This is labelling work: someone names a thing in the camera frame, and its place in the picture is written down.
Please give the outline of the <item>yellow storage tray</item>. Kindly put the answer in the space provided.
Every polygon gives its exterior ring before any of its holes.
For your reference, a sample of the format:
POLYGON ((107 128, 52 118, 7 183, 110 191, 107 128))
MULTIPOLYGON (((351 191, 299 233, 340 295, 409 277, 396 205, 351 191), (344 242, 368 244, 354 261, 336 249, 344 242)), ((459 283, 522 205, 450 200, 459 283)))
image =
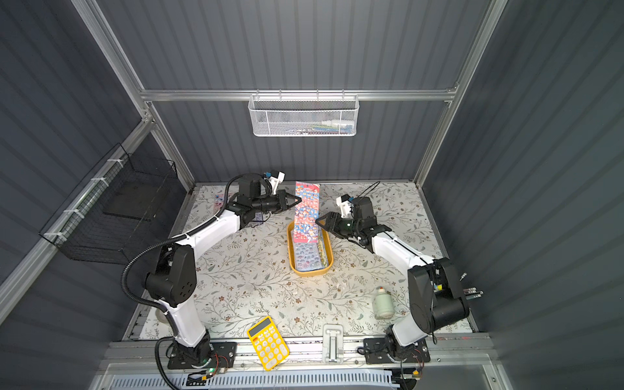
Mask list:
POLYGON ((333 251, 329 235, 317 227, 316 242, 295 242, 294 223, 289 224, 288 251, 291 269, 299 276, 321 276, 329 272, 333 266, 333 251))

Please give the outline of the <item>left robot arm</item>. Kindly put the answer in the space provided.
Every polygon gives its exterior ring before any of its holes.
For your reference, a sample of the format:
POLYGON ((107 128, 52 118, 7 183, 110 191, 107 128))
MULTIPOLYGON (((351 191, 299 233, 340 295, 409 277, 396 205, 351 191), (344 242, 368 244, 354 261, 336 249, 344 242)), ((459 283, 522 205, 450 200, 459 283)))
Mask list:
POLYGON ((279 185, 284 172, 247 173, 227 183, 224 202, 214 216, 188 232, 143 250, 122 272, 121 289, 132 301, 151 306, 164 314, 173 331, 176 355, 193 367, 204 367, 213 356, 209 332, 202 324, 194 303, 197 286, 196 260, 221 240, 255 221, 256 214, 279 214, 302 199, 279 185), (154 271, 146 274, 143 288, 149 298, 131 291, 128 277, 137 261, 152 250, 158 259, 154 271))

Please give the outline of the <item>pale blue jewel sticker sheet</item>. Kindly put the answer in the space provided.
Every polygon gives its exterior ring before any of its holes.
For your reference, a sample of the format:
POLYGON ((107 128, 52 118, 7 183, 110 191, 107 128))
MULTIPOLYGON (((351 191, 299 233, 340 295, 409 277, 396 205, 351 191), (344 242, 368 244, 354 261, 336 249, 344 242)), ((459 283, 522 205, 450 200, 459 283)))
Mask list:
POLYGON ((294 264, 299 272, 319 271, 328 266, 323 245, 317 242, 294 242, 294 264))

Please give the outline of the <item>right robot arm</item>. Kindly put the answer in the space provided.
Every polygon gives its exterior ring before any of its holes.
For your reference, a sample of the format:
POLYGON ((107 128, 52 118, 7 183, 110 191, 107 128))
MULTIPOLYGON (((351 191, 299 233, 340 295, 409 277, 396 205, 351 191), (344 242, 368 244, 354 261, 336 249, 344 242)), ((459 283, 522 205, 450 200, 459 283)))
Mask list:
POLYGON ((391 350, 414 345, 470 315, 461 278, 449 258, 433 258, 401 240, 378 222, 368 197, 344 195, 337 204, 339 212, 328 212, 316 219, 316 224, 383 258, 406 277, 409 314, 386 331, 391 350))

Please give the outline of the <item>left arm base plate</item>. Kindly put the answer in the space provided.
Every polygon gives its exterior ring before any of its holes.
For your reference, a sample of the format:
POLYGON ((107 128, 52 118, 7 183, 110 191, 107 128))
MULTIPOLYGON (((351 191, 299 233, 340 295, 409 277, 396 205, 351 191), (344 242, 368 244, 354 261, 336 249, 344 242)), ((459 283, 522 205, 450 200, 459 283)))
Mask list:
POLYGON ((233 367, 238 344, 235 342, 204 342, 196 347, 187 347, 174 341, 167 349, 167 368, 185 369, 229 369, 233 367))

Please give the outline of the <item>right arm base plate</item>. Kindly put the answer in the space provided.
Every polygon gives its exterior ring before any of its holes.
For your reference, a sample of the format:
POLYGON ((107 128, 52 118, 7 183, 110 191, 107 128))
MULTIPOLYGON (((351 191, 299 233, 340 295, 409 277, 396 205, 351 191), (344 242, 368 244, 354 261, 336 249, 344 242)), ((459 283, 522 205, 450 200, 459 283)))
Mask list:
POLYGON ((400 346, 388 337, 365 338, 357 348, 367 364, 415 363, 423 365, 431 361, 429 349, 424 339, 400 346))

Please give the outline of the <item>pink cat sticker sheet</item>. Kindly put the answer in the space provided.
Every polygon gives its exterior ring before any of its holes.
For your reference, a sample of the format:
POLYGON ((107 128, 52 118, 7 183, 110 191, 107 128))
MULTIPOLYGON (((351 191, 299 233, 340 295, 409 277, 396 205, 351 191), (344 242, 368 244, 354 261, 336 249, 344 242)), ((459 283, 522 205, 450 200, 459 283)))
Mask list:
POLYGON ((217 208, 221 208, 227 202, 227 200, 226 200, 226 198, 225 198, 223 193, 216 194, 214 199, 215 199, 214 200, 214 202, 215 202, 214 206, 217 207, 217 208))

